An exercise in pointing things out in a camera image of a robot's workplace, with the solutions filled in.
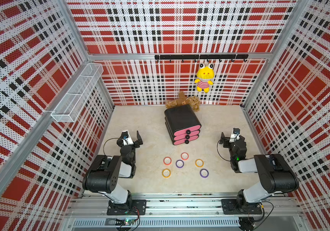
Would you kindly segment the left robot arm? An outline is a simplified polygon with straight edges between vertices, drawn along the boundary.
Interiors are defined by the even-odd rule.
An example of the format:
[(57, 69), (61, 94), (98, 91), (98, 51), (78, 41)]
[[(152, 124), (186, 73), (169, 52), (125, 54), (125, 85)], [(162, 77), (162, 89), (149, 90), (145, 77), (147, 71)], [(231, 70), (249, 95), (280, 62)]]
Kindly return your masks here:
[(136, 149), (143, 145), (137, 132), (134, 141), (128, 131), (117, 138), (118, 156), (99, 155), (85, 175), (82, 187), (85, 191), (99, 193), (109, 199), (107, 215), (144, 215), (146, 200), (135, 200), (129, 190), (119, 185), (118, 179), (132, 179), (136, 172)]

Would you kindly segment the purple tape roll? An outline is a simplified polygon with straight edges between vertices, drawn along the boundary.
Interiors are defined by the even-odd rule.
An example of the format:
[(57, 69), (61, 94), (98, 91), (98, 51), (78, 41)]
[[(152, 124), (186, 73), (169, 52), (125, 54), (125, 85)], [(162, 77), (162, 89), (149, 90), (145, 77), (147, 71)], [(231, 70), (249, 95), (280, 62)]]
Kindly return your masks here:
[(183, 168), (184, 167), (184, 161), (183, 160), (177, 160), (176, 161), (176, 167), (177, 168)]
[(208, 171), (207, 169), (205, 169), (205, 168), (201, 169), (201, 170), (200, 170), (200, 176), (201, 176), (202, 178), (208, 178), (208, 176), (209, 176), (209, 171)]

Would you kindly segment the black drawer cabinet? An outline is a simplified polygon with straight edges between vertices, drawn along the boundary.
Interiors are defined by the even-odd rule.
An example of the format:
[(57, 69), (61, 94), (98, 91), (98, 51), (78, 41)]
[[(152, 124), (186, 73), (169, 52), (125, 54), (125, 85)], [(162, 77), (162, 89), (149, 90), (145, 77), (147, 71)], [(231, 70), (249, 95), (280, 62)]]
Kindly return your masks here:
[(175, 141), (173, 140), (174, 132), (195, 125), (201, 125), (198, 117), (189, 105), (167, 109), (164, 114), (165, 125), (172, 143)]

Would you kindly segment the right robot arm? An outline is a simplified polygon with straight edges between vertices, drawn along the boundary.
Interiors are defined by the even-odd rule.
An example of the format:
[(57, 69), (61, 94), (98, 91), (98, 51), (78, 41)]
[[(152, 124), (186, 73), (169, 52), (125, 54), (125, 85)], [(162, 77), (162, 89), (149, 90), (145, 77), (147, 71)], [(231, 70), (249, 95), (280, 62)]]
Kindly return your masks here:
[(257, 173), (259, 181), (238, 192), (236, 199), (227, 200), (226, 206), (238, 214), (262, 214), (262, 200), (277, 193), (290, 193), (299, 188), (299, 180), (280, 154), (255, 155), (247, 158), (247, 143), (234, 128), (230, 137), (221, 134), (219, 142), (229, 150), (229, 163), (235, 173)]

